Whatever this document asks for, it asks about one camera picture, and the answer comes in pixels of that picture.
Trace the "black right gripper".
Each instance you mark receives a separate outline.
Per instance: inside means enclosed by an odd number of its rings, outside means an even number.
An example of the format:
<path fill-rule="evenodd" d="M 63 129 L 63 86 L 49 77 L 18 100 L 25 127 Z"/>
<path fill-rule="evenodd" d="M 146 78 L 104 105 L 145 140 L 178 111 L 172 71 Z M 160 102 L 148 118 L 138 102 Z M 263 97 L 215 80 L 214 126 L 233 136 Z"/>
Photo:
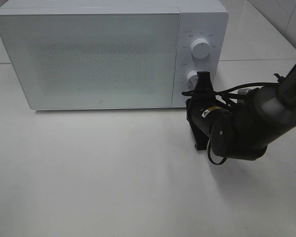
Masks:
<path fill-rule="evenodd" d="M 198 71 L 194 89 L 185 92 L 186 118 L 195 139 L 197 151 L 207 150 L 209 138 L 232 137 L 232 105 L 219 100 L 213 90 L 210 72 Z"/>

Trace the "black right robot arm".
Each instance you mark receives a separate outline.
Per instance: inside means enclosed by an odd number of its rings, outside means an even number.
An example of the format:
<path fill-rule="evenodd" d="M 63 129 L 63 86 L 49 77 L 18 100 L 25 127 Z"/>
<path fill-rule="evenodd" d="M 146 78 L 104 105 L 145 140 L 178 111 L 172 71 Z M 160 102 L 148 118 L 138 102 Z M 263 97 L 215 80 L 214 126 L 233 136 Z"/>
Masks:
<path fill-rule="evenodd" d="M 184 92 L 186 118 L 198 151 L 256 160 L 267 146 L 296 127 L 296 63 L 276 82 L 242 84 L 214 91 L 209 72 L 197 72 L 194 89 Z"/>

